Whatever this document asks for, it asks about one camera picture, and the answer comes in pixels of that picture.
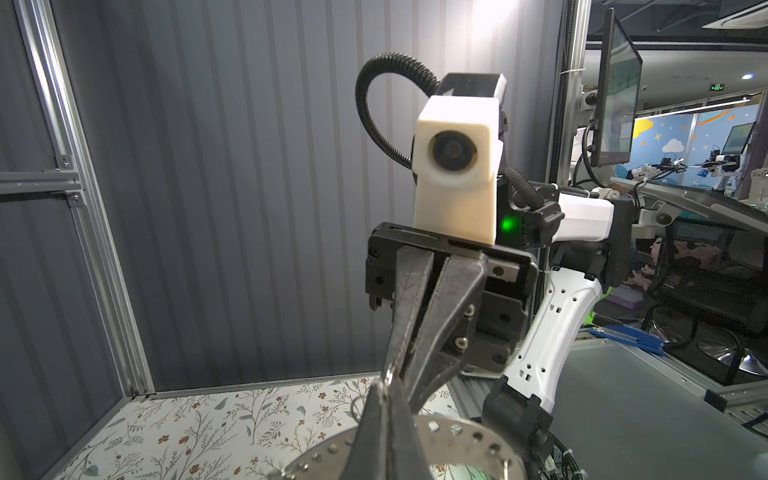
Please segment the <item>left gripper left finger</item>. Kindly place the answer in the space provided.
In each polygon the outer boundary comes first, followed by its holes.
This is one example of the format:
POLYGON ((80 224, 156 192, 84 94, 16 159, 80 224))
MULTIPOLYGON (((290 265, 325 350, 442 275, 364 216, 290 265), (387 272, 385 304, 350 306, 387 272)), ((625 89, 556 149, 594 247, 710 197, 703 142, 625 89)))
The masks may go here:
POLYGON ((385 479, 388 433, 388 388, 378 379, 371 383, 341 479, 385 479))

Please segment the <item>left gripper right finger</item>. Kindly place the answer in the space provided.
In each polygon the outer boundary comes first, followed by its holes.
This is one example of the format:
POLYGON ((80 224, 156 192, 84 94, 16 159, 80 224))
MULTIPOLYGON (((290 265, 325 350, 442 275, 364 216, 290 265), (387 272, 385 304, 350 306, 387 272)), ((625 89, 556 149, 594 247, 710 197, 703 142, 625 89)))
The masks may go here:
POLYGON ((396 480, 432 479, 415 426, 415 417, 411 412, 400 380, 395 379, 389 385, 387 400, 386 478, 396 480))

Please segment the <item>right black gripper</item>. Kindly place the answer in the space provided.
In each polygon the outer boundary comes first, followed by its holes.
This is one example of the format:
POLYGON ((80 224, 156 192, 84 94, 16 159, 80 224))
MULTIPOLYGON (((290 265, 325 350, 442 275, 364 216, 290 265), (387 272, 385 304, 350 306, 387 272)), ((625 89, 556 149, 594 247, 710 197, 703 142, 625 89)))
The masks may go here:
POLYGON ((464 368, 468 352, 466 374, 501 374, 528 330, 538 276, 534 256, 525 251, 380 224, 368 239, 365 291, 372 310, 394 300, 384 383, 402 378, 417 414, 464 368), (430 275, 437 279, 416 329, 430 275))

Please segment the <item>large keyring with yellow grip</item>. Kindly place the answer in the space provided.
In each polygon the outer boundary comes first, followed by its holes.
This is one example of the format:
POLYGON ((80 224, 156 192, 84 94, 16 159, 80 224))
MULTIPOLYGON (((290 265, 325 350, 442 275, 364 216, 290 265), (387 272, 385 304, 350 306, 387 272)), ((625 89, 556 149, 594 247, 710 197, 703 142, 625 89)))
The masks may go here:
POLYGON ((310 448, 272 479, 431 479, 438 465, 464 465, 490 479, 526 479, 524 462, 476 422, 411 412, 400 380, 371 382, 358 425, 310 448))

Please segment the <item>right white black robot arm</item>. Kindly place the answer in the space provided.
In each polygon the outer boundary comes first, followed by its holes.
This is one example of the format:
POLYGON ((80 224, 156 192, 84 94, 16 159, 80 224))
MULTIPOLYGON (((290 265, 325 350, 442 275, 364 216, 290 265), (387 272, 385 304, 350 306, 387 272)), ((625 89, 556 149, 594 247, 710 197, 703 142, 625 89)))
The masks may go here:
POLYGON ((561 195, 533 213, 553 240, 551 269, 525 252, 384 223, 368 241, 366 290, 388 300, 393 326, 342 475, 424 479, 464 464, 493 479, 534 479, 550 456, 558 381, 594 305, 624 275, 634 207, 561 195), (479 422, 421 414, 428 397, 473 362, 482 323, 541 288, 518 353, 486 397, 479 422))

